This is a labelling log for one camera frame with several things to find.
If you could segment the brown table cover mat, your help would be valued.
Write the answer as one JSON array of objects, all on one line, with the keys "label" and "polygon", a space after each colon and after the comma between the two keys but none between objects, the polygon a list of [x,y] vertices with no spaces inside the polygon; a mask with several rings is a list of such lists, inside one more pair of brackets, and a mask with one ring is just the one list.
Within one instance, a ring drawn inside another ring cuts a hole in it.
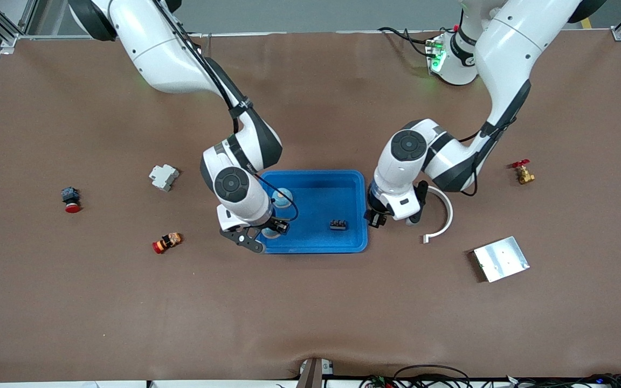
[{"label": "brown table cover mat", "polygon": [[[443,364],[474,377],[621,373],[621,43],[560,33],[475,197],[349,255],[254,254],[219,235],[202,152],[215,96],[168,95],[118,42],[20,41],[0,56],[0,382],[284,379]],[[519,184],[513,162],[535,180]],[[153,187],[155,165],[180,175]],[[61,190],[79,192],[66,213]],[[152,243],[183,241],[163,254]],[[473,249],[530,265],[487,282]]]}]

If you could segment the red button grey body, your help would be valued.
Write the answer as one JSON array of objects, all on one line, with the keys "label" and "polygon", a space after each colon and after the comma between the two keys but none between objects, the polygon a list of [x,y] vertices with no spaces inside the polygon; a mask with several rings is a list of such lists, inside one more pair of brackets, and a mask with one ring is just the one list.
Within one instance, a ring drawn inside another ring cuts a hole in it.
[{"label": "red button grey body", "polygon": [[61,190],[61,200],[66,204],[66,213],[79,213],[81,211],[80,195],[73,186]]}]

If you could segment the metal post with bracket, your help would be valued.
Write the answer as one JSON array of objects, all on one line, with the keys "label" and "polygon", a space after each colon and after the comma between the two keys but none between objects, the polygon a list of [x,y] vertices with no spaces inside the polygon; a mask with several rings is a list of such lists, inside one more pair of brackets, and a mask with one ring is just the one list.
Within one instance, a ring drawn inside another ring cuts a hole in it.
[{"label": "metal post with bracket", "polygon": [[333,361],[324,358],[309,358],[301,364],[300,377],[295,388],[330,388],[329,380],[333,376]]}]

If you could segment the silver metal plate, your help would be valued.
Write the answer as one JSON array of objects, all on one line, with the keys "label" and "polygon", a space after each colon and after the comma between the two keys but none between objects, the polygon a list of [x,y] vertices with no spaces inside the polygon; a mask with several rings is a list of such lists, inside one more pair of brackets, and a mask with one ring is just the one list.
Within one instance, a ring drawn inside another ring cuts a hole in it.
[{"label": "silver metal plate", "polygon": [[473,249],[487,282],[495,282],[530,268],[514,236]]}]

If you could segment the red yellow black push button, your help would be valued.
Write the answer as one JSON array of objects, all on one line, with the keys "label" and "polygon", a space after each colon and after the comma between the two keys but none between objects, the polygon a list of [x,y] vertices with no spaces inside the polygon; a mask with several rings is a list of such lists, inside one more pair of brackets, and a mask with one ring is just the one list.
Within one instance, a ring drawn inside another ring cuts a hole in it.
[{"label": "red yellow black push button", "polygon": [[180,233],[168,233],[167,235],[163,235],[160,240],[154,241],[152,243],[152,249],[157,254],[163,254],[173,246],[180,245],[182,241],[183,238]]}]

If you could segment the blue plastic tray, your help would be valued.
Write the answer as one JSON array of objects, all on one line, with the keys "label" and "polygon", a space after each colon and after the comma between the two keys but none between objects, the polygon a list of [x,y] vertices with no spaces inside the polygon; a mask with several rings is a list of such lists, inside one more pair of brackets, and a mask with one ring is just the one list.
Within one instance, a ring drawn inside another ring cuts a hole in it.
[{"label": "blue plastic tray", "polygon": [[[269,170],[262,174],[262,186],[286,188],[294,204],[276,209],[281,218],[292,218],[286,235],[258,240],[267,254],[359,253],[369,244],[365,213],[364,175],[357,170]],[[345,231],[330,230],[332,219],[345,219]]]}]

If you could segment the white curved plastic bracket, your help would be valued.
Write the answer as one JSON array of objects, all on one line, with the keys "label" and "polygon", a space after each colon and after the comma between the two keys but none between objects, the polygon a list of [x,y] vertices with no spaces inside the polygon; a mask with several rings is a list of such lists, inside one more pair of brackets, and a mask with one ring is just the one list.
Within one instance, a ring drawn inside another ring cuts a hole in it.
[{"label": "white curved plastic bracket", "polygon": [[454,215],[453,204],[445,192],[441,191],[441,189],[435,186],[428,187],[428,192],[431,192],[432,194],[434,194],[434,196],[437,196],[442,202],[442,204],[445,206],[446,221],[444,225],[441,227],[441,229],[439,229],[437,232],[427,233],[422,236],[422,243],[424,245],[429,244],[433,238],[436,238],[442,235],[443,233],[445,233],[450,228],[452,221],[453,221],[453,215]]}]

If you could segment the white circuit breaker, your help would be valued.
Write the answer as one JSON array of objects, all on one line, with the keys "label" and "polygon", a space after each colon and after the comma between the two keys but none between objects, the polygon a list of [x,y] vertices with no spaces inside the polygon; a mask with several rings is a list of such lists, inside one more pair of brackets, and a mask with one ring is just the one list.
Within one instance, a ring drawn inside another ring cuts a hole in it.
[{"label": "white circuit breaker", "polygon": [[153,187],[160,189],[160,191],[169,192],[172,183],[179,175],[179,170],[172,165],[155,165],[149,174],[149,179]]}]

